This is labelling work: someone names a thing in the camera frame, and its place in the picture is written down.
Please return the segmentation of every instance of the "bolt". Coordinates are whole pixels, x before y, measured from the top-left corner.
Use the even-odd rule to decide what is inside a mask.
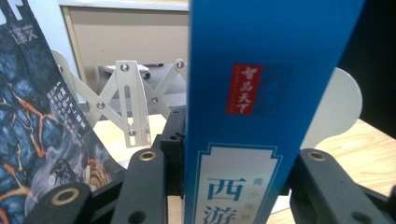
[[[61,67],[59,64],[58,64],[58,68],[59,68],[59,71],[60,71],[61,73],[63,73],[63,72],[64,72],[64,68],[63,68],[63,67]]]
[[[183,61],[177,61],[176,67],[177,68],[184,68],[184,62]]]
[[[153,97],[153,98],[151,99],[151,102],[154,103],[155,105],[158,104],[159,101],[160,101],[160,100],[159,100],[157,97]]]
[[[128,72],[129,71],[129,65],[126,63],[123,63],[120,67],[122,72]]]
[[[103,109],[103,108],[105,108],[105,103],[103,103],[103,102],[99,102],[99,103],[97,103],[96,104],[96,107],[98,107],[98,109]]]
[[[135,135],[136,135],[136,131],[135,130],[129,131],[129,136],[135,136]]]

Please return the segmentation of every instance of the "book cover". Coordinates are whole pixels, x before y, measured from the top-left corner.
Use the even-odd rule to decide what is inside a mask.
[[[0,1],[0,222],[22,223],[59,185],[125,170],[85,120],[26,0]]]
[[[184,223],[265,223],[360,1],[191,1]]]

